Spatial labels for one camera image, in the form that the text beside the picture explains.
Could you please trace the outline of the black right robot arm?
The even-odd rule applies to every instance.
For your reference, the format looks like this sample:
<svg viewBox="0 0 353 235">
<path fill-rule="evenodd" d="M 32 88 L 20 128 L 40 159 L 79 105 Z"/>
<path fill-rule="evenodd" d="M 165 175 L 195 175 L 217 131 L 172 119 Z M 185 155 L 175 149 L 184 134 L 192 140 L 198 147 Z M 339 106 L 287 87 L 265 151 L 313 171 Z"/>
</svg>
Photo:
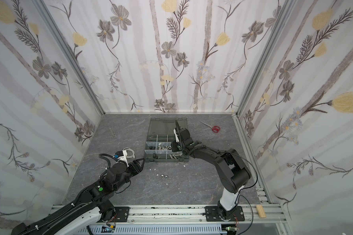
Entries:
<svg viewBox="0 0 353 235">
<path fill-rule="evenodd" d="M 229 220 L 234 216 L 241 192 L 257 184 L 256 174 L 255 182 L 251 186 L 247 185 L 253 177 L 248 168 L 248 166 L 253 167 L 252 163 L 241 157 L 235 149 L 217 150 L 200 141 L 193 141 L 189 130 L 181 128 L 178 123 L 176 123 L 174 135 L 175 140 L 171 144 L 173 152 L 181 152 L 183 156 L 203 160 L 215 167 L 224 187 L 217 204 L 217 213 L 222 220 Z"/>
</svg>

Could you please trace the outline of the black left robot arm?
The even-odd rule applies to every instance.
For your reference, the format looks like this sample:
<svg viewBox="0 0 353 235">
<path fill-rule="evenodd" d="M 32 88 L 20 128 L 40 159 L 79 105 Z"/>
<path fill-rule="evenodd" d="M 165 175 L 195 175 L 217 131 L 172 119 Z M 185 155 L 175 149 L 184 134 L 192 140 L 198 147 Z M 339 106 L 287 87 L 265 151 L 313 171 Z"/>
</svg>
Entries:
<svg viewBox="0 0 353 235">
<path fill-rule="evenodd" d="M 12 235 L 71 235 L 83 227 L 109 221 L 117 215 L 110 198 L 133 176 L 144 169 L 145 160 L 127 162 L 124 151 L 115 155 L 99 154 L 107 162 L 99 179 L 82 189 L 74 200 L 56 212 L 30 225 L 21 223 L 12 229 Z"/>
</svg>

